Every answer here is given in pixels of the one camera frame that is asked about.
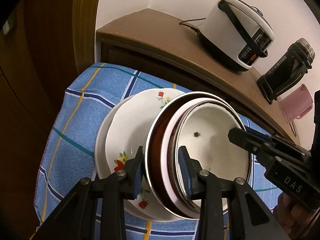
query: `screw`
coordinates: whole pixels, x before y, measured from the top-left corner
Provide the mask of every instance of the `screw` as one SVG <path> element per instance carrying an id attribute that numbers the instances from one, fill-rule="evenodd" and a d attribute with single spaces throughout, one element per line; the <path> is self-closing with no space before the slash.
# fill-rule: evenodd
<path id="1" fill-rule="evenodd" d="M 83 178 L 83 179 L 80 180 L 80 183 L 81 183 L 82 185 L 87 185 L 87 184 L 89 184 L 89 182 L 90 182 L 90 179 L 89 179 L 89 178 Z"/>
<path id="2" fill-rule="evenodd" d="M 206 176 L 209 175 L 209 171 L 207 171 L 207 170 L 201 170 L 201 171 L 199 171 L 199 174 L 200 174 L 201 176 L 206 177 Z"/>
<path id="3" fill-rule="evenodd" d="M 236 183 L 243 185 L 245 183 L 245 180 L 243 178 L 236 178 Z"/>
<path id="4" fill-rule="evenodd" d="M 125 175 L 125 171 L 124 170 L 119 170 L 119 171 L 117 171 L 117 175 L 122 177 L 122 176 Z"/>

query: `stacked dishes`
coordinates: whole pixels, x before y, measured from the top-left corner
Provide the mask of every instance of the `stacked dishes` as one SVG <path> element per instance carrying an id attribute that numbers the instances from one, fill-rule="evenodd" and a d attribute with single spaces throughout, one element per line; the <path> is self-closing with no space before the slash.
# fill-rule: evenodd
<path id="1" fill-rule="evenodd" d="M 249 179 L 251 155 L 228 140 L 233 127 L 244 126 L 221 98 L 204 92 L 145 90 L 121 101 L 103 121 L 96 140 L 99 178 L 121 169 L 144 145 L 146 178 L 127 212 L 152 221 L 199 219 L 201 201 L 187 197 L 178 160 L 186 146 L 202 168 L 224 179 Z M 226 200 L 222 200 L 227 211 Z"/>

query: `cup handle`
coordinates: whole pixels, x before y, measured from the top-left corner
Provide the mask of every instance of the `cup handle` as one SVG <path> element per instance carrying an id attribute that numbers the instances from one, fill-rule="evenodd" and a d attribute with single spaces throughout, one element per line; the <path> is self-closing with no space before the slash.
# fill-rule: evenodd
<path id="1" fill-rule="evenodd" d="M 302 112 L 302 114 L 298 115 L 296 119 L 301 119 L 302 117 L 304 117 L 313 107 L 313 104 L 311 106 L 309 106 L 306 110 L 304 110 Z"/>

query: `stainless steel rim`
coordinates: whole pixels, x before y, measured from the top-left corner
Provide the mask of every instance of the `stainless steel rim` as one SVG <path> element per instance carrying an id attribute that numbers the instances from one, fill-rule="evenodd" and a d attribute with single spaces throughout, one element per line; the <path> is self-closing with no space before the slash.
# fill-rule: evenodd
<path id="1" fill-rule="evenodd" d="M 315 59 L 315 51 L 313 50 L 312 46 L 310 45 L 309 42 L 307 42 L 307 40 L 305 38 L 300 38 L 297 40 L 297 42 L 299 42 L 300 44 L 303 45 L 303 47 L 306 48 L 306 50 L 309 52 L 309 61 L 310 61 L 310 64 L 313 62 L 313 60 Z"/>
<path id="2" fill-rule="evenodd" d="M 178 151 L 178 144 L 177 144 L 177 141 L 178 141 L 178 138 L 180 136 L 180 132 L 181 132 L 181 128 L 182 128 L 182 125 L 183 123 L 185 122 L 187 116 L 190 114 L 191 111 L 193 111 L 196 107 L 200 106 L 200 105 L 203 105 L 205 103 L 213 103 L 213 104 L 217 104 L 217 105 L 220 105 L 222 107 L 224 107 L 227 111 L 229 111 L 233 117 L 236 119 L 236 121 L 238 122 L 238 124 L 240 125 L 240 127 L 245 130 L 245 127 L 240 119 L 240 117 L 238 116 L 238 114 L 236 113 L 236 111 L 234 111 L 234 109 L 231 107 L 231 106 L 228 106 L 227 104 L 221 102 L 221 101 L 217 101 L 217 100 L 214 100 L 214 99 L 211 99 L 211 100 L 206 100 L 206 101 L 203 101 L 203 102 L 200 102 L 196 105 L 194 105 L 193 107 L 189 108 L 185 114 L 183 115 L 183 117 L 180 119 L 180 122 L 178 124 L 178 127 L 177 127 L 177 130 L 176 130 L 176 133 L 174 135 L 174 139 L 173 139 L 173 143 L 175 144 L 175 147 L 173 149 L 173 152 L 171 153 L 172 154 L 172 166 L 173 166 L 173 169 L 175 170 L 175 173 L 174 173 L 174 180 L 175 180 L 175 184 L 176 184 L 176 188 L 178 189 L 178 192 L 181 196 L 181 198 L 183 199 L 183 201 L 185 202 L 186 205 L 188 205 L 190 208 L 193 208 L 195 209 L 197 212 L 200 212 L 200 207 L 198 205 L 196 205 L 192 200 L 190 200 L 188 198 L 188 196 L 186 195 L 186 193 L 182 190 L 184 185 L 183 183 L 179 180 L 178 178 L 178 156 L 177 156 L 177 151 Z M 248 171 L 247 171 L 247 178 L 246 178 L 246 181 L 248 182 L 249 181 L 249 177 L 250 177 L 250 174 L 251 174 L 251 168 L 252 168 L 252 155 L 250 153 L 248 153 Z M 223 210 L 223 213 L 225 214 L 226 212 L 228 211 L 228 209 L 225 209 Z"/>
<path id="3" fill-rule="evenodd" d="M 149 152 L 149 144 L 150 144 L 150 139 L 152 137 L 152 134 L 153 134 L 153 129 L 156 125 L 156 123 L 158 122 L 158 120 L 160 119 L 161 115 L 163 114 L 163 112 L 165 112 L 168 108 L 170 108 L 170 106 L 172 104 L 174 104 L 177 100 L 185 97 L 185 96 L 190 96 L 190 95 L 199 95 L 199 97 L 203 97 L 203 95 L 205 96 L 208 96 L 208 98 L 213 98 L 213 99 L 216 99 L 217 101 L 220 101 L 222 103 L 224 103 L 226 106 L 228 106 L 230 109 L 233 110 L 233 112 L 236 114 L 236 112 L 234 111 L 234 109 L 225 101 L 223 100 L 222 98 L 214 95 L 214 94 L 211 94 L 211 93 L 207 93 L 207 92 L 199 92 L 199 91 L 194 91 L 194 92 L 189 92 L 189 93 L 185 93 L 185 94 L 182 94 L 180 96 L 177 96 L 175 97 L 174 99 L 172 99 L 168 104 L 166 104 L 164 106 L 164 108 L 159 112 L 159 114 L 156 116 L 156 118 L 154 119 L 150 129 L 149 129 L 149 132 L 147 134 L 147 137 L 146 137 L 146 140 L 145 140 L 145 144 L 143 146 L 143 154 L 144 154 L 144 163 L 145 163 L 145 175 L 147 177 L 147 182 L 149 184 L 149 187 L 153 193 L 153 195 L 156 197 L 156 199 L 158 200 L 158 202 L 167 210 L 169 211 L 170 213 L 172 213 L 173 215 L 177 216 L 177 217 L 180 217 L 180 218 L 183 218 L 183 219 L 189 219 L 189 220 L 198 220 L 198 219 L 190 219 L 190 218 L 185 218 L 185 217 L 182 217 L 180 215 L 177 215 L 175 214 L 174 212 L 172 212 L 170 209 L 168 209 L 163 201 L 159 198 L 159 196 L 157 195 L 153 185 L 152 185 L 152 181 L 150 180 L 150 173 L 149 173 L 149 167 L 148 167 L 148 152 Z"/>

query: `blue gripper pad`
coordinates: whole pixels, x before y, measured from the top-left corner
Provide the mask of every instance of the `blue gripper pad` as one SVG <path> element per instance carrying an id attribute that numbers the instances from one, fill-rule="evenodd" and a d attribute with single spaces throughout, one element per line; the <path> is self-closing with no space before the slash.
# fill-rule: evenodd
<path id="1" fill-rule="evenodd" d="M 247 126 L 245 127 L 245 129 L 248 133 L 250 133 L 254 136 L 257 136 L 258 138 L 260 138 L 261 140 L 264 140 L 265 142 L 268 142 L 271 145 L 271 147 L 273 147 L 273 148 L 275 147 L 271 137 L 269 137 L 268 135 L 260 133 L 260 132 L 254 130 L 250 127 L 247 127 Z"/>
<path id="2" fill-rule="evenodd" d="M 183 185 L 184 188 L 186 190 L 186 193 L 188 195 L 188 197 L 192 196 L 192 185 L 191 185 L 191 176 L 190 173 L 188 171 L 187 168 L 187 163 L 185 160 L 185 156 L 184 156 L 184 151 L 186 151 L 187 148 L 185 146 L 181 146 L 178 149 L 178 161 L 179 161 L 179 165 L 180 165 L 180 170 L 181 170 L 181 175 L 182 175 L 182 181 L 183 181 Z"/>
<path id="3" fill-rule="evenodd" d="M 135 175 L 135 179 L 134 179 L 133 197 L 135 199 L 138 197 L 138 194 L 140 193 L 141 183 L 142 183 L 142 163 L 139 164 L 136 175 Z"/>

